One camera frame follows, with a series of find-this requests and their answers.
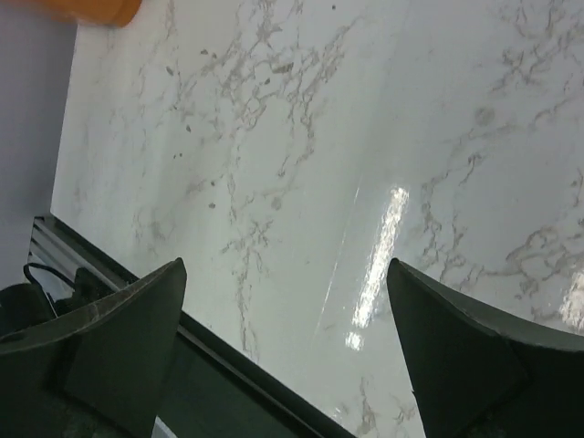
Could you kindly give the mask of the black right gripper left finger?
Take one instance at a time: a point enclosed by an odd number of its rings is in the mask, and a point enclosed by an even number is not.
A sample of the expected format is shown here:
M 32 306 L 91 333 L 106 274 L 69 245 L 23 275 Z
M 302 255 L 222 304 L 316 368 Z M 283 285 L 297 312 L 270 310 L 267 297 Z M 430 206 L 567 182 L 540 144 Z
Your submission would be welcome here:
M 185 289 L 177 258 L 83 308 L 1 338 L 2 436 L 151 436 Z

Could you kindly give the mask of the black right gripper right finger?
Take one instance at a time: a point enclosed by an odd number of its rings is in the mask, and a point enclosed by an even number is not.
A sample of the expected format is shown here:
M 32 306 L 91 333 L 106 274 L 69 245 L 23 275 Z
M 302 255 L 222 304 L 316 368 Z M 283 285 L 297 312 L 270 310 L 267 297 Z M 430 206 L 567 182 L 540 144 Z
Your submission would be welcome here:
M 387 288 L 426 436 L 582 436 L 580 335 L 489 306 L 397 258 Z

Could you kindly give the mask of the orange plastic laundry basket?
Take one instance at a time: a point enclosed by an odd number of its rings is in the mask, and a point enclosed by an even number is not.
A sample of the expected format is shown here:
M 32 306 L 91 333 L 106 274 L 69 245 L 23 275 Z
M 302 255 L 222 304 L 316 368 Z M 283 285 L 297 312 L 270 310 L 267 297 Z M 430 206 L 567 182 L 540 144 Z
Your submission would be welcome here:
M 138 13 L 141 0 L 47 0 L 44 8 L 80 23 L 124 27 Z

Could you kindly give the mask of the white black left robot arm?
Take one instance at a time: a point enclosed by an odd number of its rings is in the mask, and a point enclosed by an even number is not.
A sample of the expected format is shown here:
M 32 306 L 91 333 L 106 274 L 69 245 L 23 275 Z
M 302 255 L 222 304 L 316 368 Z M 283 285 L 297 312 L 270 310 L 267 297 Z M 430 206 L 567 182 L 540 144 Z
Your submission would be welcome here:
M 32 269 L 56 277 L 72 290 L 72 295 L 52 298 L 33 276 Z M 25 264 L 23 273 L 27 283 L 1 290 L 1 338 L 64 316 L 114 293 L 111 287 L 85 267 L 77 269 L 73 280 L 54 267 L 39 263 Z

